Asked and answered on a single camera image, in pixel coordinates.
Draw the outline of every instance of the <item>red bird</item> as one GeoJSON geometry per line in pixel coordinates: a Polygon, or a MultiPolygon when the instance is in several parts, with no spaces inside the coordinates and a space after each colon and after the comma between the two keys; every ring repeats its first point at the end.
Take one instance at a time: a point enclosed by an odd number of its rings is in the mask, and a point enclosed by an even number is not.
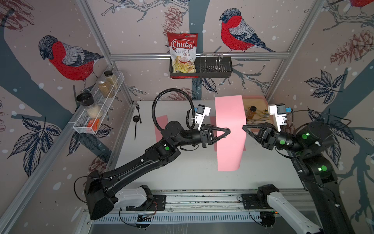
{"type": "Polygon", "coordinates": [[[48,58],[63,76],[71,80],[84,80],[85,86],[95,63],[104,58],[82,47],[65,44],[53,36],[45,36],[40,40],[39,51],[42,58],[48,58]]]}
{"type": "Polygon", "coordinates": [[[248,48],[263,48],[269,52],[275,52],[268,47],[255,33],[255,30],[247,25],[242,18],[242,13],[231,8],[223,12],[221,38],[223,43],[230,48],[230,51],[237,50],[245,52],[248,48]]]}
{"type": "Polygon", "coordinates": [[[362,15],[362,14],[364,14],[362,12],[362,8],[369,3],[372,3],[374,0],[337,0],[335,2],[332,2],[331,5],[334,5],[334,4],[339,3],[341,1],[349,2],[343,9],[343,11],[345,11],[344,14],[347,14],[347,12],[352,8],[352,6],[354,6],[354,7],[359,7],[360,8],[361,13],[359,15],[362,15]]]}

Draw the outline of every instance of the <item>wire basket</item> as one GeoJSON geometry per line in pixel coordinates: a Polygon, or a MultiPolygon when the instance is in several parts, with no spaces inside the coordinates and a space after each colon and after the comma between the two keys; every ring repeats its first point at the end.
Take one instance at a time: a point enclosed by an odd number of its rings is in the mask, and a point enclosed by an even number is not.
{"type": "Polygon", "coordinates": [[[96,134],[99,130],[99,127],[104,118],[107,116],[107,112],[112,105],[113,100],[116,98],[117,92],[124,80],[122,72],[113,72],[113,74],[117,77],[118,89],[115,89],[114,85],[112,85],[111,92],[114,93],[112,98],[104,97],[99,88],[97,88],[95,91],[90,92],[95,100],[95,103],[101,107],[101,110],[103,112],[103,115],[100,118],[96,116],[96,118],[94,119],[94,123],[98,120],[97,127],[94,127],[94,124],[92,124],[91,127],[87,127],[91,118],[88,116],[85,109],[82,114],[80,114],[78,120],[74,123],[73,129],[76,130],[77,133],[96,134]]]}
{"type": "Polygon", "coordinates": [[[233,71],[231,57],[224,57],[215,54],[202,54],[195,59],[194,73],[173,72],[173,65],[170,59],[171,78],[229,78],[233,71]]]}

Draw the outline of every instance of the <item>jar lid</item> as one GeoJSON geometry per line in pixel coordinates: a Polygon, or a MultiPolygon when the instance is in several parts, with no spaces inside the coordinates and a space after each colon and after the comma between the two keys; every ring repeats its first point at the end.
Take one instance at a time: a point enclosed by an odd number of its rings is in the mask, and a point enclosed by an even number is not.
{"type": "Polygon", "coordinates": [[[84,92],[77,96],[77,101],[83,106],[90,106],[95,102],[93,98],[90,92],[84,92]]]}
{"type": "Polygon", "coordinates": [[[102,76],[102,77],[99,78],[99,80],[97,82],[99,84],[104,84],[106,81],[107,81],[107,79],[105,78],[105,76],[102,76]]]}
{"type": "Polygon", "coordinates": [[[112,71],[105,71],[104,75],[105,76],[111,76],[111,75],[113,75],[113,72],[112,71]]]}

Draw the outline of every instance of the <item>white table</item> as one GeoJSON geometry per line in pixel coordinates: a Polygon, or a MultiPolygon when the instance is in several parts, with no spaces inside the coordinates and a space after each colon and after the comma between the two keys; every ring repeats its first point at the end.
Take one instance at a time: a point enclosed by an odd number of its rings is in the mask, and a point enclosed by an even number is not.
{"type": "MultiPolygon", "coordinates": [[[[214,101],[193,102],[195,107],[198,104],[210,107],[210,116],[215,116],[214,101]]],[[[138,103],[142,124],[137,124],[137,139],[134,140],[135,122],[131,121],[116,168],[141,156],[145,149],[156,143],[151,116],[153,102],[138,103]]],[[[167,115],[169,122],[178,121],[187,130],[186,112],[189,109],[188,101],[159,101],[156,117],[167,115]]],[[[209,117],[205,117],[204,123],[210,124],[209,117]]],[[[279,189],[303,188],[289,159],[282,157],[275,150],[262,148],[248,135],[245,147],[240,168],[236,171],[218,171],[214,146],[207,145],[203,149],[200,145],[192,152],[181,151],[181,155],[173,162],[141,176],[126,188],[148,185],[150,189],[257,189],[269,183],[279,189]]]]}

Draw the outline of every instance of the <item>pink sheet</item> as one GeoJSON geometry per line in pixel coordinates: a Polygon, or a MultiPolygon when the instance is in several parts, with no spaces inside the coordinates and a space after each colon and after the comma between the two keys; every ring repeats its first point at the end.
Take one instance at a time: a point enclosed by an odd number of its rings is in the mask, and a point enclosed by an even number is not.
{"type": "MultiPolygon", "coordinates": [[[[217,126],[215,116],[209,116],[209,117],[210,117],[211,125],[217,126]]],[[[213,131],[213,135],[216,137],[217,136],[217,131],[213,131]]],[[[217,152],[217,143],[214,143],[214,152],[217,152]]]]}
{"type": "MultiPolygon", "coordinates": [[[[167,115],[163,115],[163,116],[157,117],[156,120],[157,120],[157,123],[159,123],[160,127],[162,129],[165,129],[166,124],[168,124],[168,116],[167,115]]],[[[158,142],[159,140],[162,139],[162,134],[156,128],[156,126],[154,127],[154,132],[156,134],[156,142],[158,142]]]]}
{"type": "Polygon", "coordinates": [[[239,169],[246,138],[242,129],[246,124],[242,96],[216,97],[215,112],[217,127],[231,130],[227,137],[217,142],[218,171],[235,171],[239,169]]]}

